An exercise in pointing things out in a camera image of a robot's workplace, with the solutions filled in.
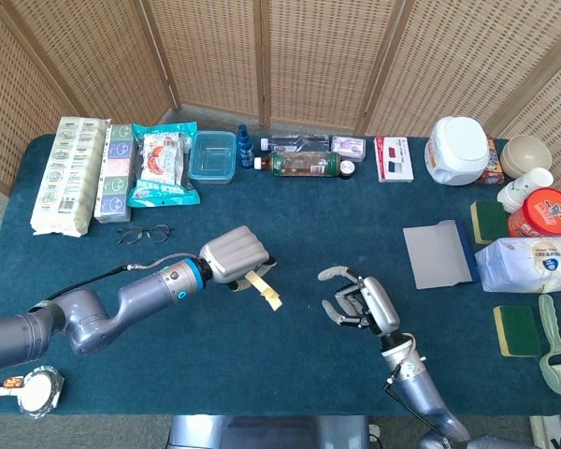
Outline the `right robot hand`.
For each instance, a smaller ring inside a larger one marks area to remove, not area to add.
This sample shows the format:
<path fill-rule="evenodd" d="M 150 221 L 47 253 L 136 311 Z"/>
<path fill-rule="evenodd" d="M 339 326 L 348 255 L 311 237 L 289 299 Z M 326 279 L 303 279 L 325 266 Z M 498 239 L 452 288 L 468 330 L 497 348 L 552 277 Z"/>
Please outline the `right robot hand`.
<path fill-rule="evenodd" d="M 327 268 L 318 274 L 320 282 L 342 277 L 349 284 L 335 293 L 341 311 L 327 300 L 322 301 L 328 318 L 339 326 L 369 328 L 383 337 L 398 331 L 400 319 L 382 284 L 374 277 L 362 277 L 344 266 Z"/>

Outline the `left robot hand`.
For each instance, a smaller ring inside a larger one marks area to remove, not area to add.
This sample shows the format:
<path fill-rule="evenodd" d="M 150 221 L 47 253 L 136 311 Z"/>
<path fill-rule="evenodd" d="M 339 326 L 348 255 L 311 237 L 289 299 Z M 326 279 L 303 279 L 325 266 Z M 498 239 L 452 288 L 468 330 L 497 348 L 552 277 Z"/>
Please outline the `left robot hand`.
<path fill-rule="evenodd" d="M 246 275 L 254 271 L 264 277 L 277 265 L 264 244 L 246 226 L 242 225 L 206 243 L 199 253 L 215 283 L 224 284 L 233 292 L 249 289 L 252 285 Z"/>

